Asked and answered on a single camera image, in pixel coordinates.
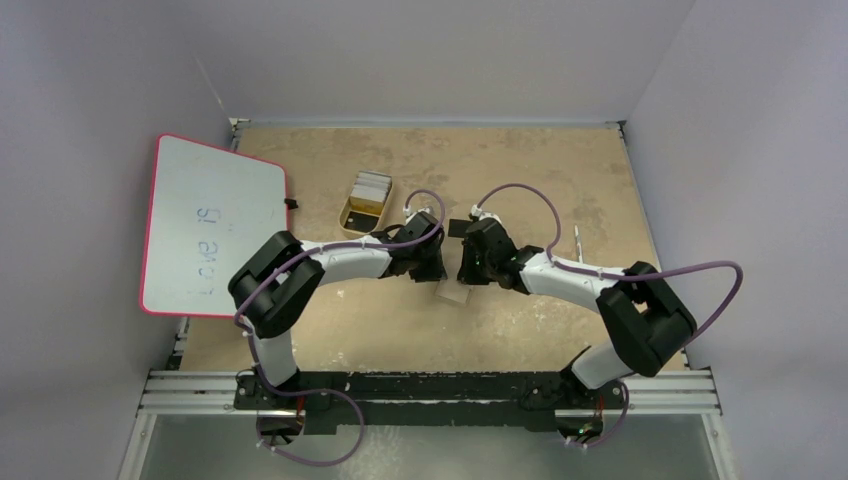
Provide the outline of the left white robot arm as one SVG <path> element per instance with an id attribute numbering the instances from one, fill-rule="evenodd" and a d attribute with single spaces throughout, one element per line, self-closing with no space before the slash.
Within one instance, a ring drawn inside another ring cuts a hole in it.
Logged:
<path id="1" fill-rule="evenodd" d="M 236 306 L 234 323 L 247 335 L 263 378 L 260 397 L 275 409 L 297 399 L 299 369 L 291 330 L 318 288 L 404 275 L 415 282 L 442 280 L 443 239 L 443 222 L 426 210 L 403 224 L 346 242 L 300 241 L 289 231 L 272 235 L 228 284 Z"/>

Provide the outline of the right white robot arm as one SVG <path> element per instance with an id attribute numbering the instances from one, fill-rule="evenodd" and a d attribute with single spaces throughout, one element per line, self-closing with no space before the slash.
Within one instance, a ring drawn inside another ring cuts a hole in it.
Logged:
<path id="1" fill-rule="evenodd" d="M 557 298 L 600 315 L 608 341 L 581 352 L 562 371 L 561 392 L 573 406 L 588 405 L 602 386 L 621 377 L 655 376 L 696 331 L 689 310 L 646 262 L 598 275 L 589 265 L 549 257 L 541 247 L 516 247 L 494 216 L 453 219 L 449 234 L 463 245 L 460 283 L 496 283 L 506 290 Z"/>

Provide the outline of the beige leather card holder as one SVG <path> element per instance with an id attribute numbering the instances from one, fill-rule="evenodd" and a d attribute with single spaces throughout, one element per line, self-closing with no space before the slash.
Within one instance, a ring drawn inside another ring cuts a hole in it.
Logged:
<path id="1" fill-rule="evenodd" d="M 435 296 L 442 301 L 458 306 L 466 306 L 472 288 L 453 279 L 442 280 L 437 284 Z"/>

